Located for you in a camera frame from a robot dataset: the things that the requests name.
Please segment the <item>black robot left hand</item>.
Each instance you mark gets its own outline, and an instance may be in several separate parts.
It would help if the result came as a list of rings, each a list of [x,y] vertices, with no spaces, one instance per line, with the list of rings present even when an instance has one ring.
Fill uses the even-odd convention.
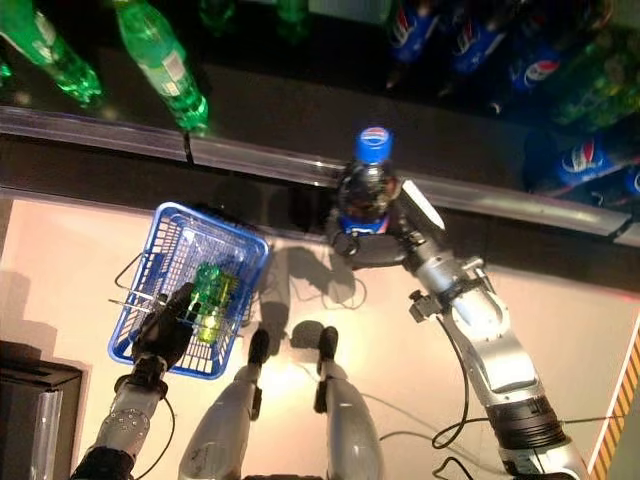
[[[135,363],[141,359],[158,358],[169,371],[185,354],[197,317],[191,311],[194,287],[191,282],[184,283],[164,305],[145,317],[132,347]]]

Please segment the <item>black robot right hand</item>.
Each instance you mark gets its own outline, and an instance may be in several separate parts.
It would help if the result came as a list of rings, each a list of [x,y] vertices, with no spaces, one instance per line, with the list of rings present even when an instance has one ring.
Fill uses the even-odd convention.
[[[435,207],[414,181],[381,167],[350,167],[342,175],[326,236],[354,268],[404,264],[414,273],[453,259]]]

